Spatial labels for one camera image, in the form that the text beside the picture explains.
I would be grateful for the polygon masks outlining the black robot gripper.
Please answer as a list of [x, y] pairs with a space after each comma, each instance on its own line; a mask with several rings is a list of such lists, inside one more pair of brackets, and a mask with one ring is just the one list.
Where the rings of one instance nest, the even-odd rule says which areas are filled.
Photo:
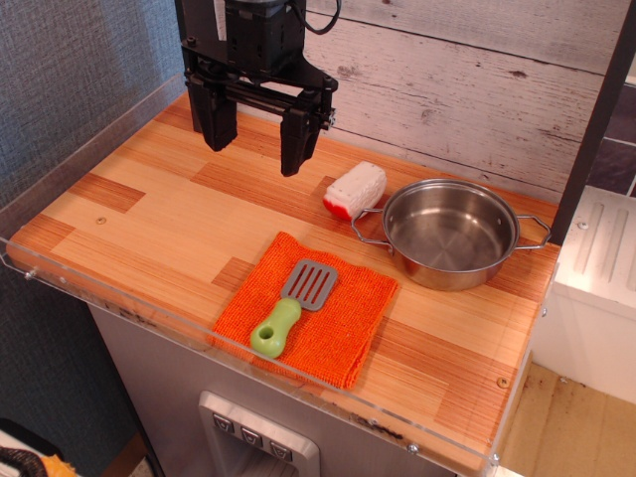
[[281, 174], [290, 177], [329, 129], [338, 83], [304, 57], [312, 27], [303, 1], [182, 1], [186, 85], [205, 142], [222, 151], [238, 136], [239, 105], [281, 117]]

